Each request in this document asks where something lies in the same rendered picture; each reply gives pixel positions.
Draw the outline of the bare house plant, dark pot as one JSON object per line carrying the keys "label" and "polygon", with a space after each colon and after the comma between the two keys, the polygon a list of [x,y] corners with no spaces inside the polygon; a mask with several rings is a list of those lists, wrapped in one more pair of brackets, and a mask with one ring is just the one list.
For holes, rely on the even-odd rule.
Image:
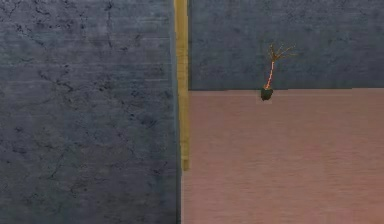
{"label": "bare house plant, dark pot", "polygon": [[260,98],[262,101],[268,101],[272,98],[273,88],[272,88],[272,79],[274,75],[276,62],[280,59],[294,56],[294,53],[291,53],[291,50],[294,49],[294,46],[287,47],[286,49],[283,46],[280,46],[278,49],[274,48],[274,45],[269,46],[268,55],[270,58],[270,70],[266,83],[260,90]]}

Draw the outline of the yellow wooden door frame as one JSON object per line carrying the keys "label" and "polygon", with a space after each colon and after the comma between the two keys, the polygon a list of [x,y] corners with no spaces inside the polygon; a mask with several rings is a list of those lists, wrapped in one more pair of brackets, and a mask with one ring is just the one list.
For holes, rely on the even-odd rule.
{"label": "yellow wooden door frame", "polygon": [[190,167],[187,6],[188,0],[174,0],[181,167],[183,171],[187,171]]}

